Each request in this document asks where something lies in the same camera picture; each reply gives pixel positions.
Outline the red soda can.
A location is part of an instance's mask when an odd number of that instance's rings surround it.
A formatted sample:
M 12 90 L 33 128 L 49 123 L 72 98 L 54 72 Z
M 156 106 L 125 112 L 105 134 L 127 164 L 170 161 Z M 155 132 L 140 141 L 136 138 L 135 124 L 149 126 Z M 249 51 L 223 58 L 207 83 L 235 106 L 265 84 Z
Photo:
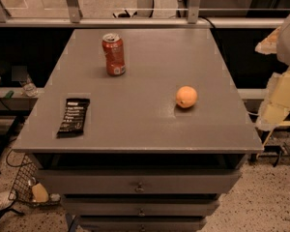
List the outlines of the red soda can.
M 126 70 L 124 42 L 117 33 L 107 33 L 102 37 L 102 48 L 109 75 L 121 75 Z

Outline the orange fruit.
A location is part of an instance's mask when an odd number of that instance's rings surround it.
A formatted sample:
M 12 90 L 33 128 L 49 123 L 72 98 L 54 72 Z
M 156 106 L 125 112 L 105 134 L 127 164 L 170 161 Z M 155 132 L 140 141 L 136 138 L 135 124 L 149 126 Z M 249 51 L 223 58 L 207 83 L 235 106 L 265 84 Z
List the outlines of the orange fruit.
M 183 86 L 176 93 L 176 103 L 182 108 L 190 108 L 196 101 L 197 92 L 190 86 Z

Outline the metal railing frame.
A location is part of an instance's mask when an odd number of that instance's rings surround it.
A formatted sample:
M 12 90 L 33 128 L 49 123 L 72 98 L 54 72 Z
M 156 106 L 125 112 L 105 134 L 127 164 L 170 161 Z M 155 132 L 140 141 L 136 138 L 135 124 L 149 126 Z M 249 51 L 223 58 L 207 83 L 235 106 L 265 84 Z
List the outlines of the metal railing frame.
M 290 0 L 0 0 L 1 27 L 277 28 Z

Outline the top grey drawer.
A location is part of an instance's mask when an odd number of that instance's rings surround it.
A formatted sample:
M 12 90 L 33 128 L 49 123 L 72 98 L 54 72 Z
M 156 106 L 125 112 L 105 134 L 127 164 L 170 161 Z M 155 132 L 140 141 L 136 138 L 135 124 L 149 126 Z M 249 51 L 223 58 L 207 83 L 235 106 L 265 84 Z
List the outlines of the top grey drawer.
M 226 193 L 241 172 L 230 169 L 38 170 L 49 192 L 61 194 Z

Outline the middle grey drawer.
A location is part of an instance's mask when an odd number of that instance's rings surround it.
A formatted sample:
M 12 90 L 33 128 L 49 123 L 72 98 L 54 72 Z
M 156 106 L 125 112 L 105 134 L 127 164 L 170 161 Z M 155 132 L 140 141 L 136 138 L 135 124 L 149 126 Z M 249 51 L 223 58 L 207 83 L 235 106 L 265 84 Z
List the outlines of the middle grey drawer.
M 80 216 L 205 217 L 218 208 L 219 201 L 187 196 L 126 196 L 64 198 L 62 205 Z

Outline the grey drawer cabinet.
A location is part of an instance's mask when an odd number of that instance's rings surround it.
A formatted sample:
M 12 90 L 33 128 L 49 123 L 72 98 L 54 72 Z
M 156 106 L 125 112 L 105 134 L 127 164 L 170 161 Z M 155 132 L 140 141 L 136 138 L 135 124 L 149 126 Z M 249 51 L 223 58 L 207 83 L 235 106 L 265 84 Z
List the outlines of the grey drawer cabinet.
M 38 170 L 239 170 L 262 144 L 207 29 L 125 29 L 127 69 L 108 75 L 103 33 L 76 30 L 15 145 Z M 183 86 L 197 92 L 176 103 Z M 84 133 L 57 138 L 66 99 L 89 99 Z M 204 194 L 61 194 L 64 198 Z

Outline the yellow bottle in basket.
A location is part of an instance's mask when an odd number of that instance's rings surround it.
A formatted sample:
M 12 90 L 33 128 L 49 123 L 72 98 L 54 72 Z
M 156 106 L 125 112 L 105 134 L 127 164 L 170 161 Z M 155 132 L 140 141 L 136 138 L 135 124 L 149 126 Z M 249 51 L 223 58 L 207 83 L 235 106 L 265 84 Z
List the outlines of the yellow bottle in basket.
M 41 203 L 49 200 L 49 194 L 41 183 L 37 183 L 32 186 L 32 193 L 36 202 Z

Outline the bottom grey drawer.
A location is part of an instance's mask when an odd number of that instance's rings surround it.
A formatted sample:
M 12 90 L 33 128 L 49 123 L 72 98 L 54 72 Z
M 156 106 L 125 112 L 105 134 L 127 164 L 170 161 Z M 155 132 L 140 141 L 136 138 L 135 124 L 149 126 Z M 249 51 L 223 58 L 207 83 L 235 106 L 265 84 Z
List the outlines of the bottom grey drawer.
M 188 231 L 200 230 L 206 219 L 198 217 L 81 217 L 79 225 L 94 232 L 102 231 Z

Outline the clear plastic water bottle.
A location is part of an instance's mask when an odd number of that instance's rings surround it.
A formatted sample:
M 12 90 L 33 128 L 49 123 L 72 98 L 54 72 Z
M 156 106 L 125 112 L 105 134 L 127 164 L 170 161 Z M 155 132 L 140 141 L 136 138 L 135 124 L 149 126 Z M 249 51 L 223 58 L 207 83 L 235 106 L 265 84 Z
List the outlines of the clear plastic water bottle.
M 34 84 L 30 75 L 27 75 L 24 80 L 20 82 L 24 94 L 27 97 L 36 97 L 38 95 L 38 89 Z

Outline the black snack bar wrapper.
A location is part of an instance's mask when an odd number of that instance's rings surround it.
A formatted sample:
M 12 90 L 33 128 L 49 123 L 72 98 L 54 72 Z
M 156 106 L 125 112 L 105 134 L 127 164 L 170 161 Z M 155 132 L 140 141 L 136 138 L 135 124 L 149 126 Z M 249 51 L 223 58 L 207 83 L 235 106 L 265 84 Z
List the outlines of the black snack bar wrapper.
M 84 133 L 89 104 L 89 99 L 66 99 L 64 116 L 56 134 L 57 138 L 77 137 Z

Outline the grey drawer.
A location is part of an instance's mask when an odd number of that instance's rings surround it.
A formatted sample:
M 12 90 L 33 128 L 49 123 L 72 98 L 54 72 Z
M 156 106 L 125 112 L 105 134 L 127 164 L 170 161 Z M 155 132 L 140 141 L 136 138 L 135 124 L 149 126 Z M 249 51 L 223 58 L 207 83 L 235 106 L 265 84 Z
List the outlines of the grey drawer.
M 62 205 L 80 216 L 205 217 L 218 208 L 219 201 L 187 196 L 126 196 L 64 198 Z
M 102 231 L 188 231 L 200 230 L 206 219 L 198 217 L 81 217 L 79 225 L 94 232 Z
M 49 192 L 61 194 L 226 193 L 241 172 L 230 169 L 38 170 Z

